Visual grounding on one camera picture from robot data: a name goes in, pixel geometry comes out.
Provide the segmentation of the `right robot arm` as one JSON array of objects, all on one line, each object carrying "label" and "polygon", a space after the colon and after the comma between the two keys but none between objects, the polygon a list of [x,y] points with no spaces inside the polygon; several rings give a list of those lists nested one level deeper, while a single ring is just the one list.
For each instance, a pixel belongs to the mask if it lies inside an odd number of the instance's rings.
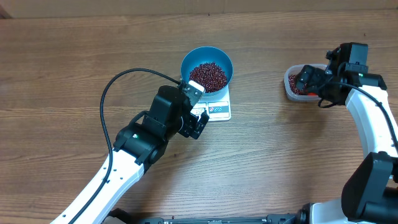
[{"label": "right robot arm", "polygon": [[345,183],[341,197],[311,203],[297,223],[397,223],[397,123],[381,75],[369,72],[368,45],[343,43],[326,53],[325,68],[303,65],[293,84],[329,107],[345,106],[358,130],[364,160]]}]

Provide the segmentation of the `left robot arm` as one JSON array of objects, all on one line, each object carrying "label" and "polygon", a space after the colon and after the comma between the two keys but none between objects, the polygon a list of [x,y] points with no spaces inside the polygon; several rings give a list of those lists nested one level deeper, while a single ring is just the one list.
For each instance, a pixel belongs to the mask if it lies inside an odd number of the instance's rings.
[{"label": "left robot arm", "polygon": [[176,133],[198,139],[208,115],[195,116],[191,110],[204,92],[193,82],[161,86],[150,110],[120,130],[101,169],[54,223],[102,223],[122,195],[164,155]]}]

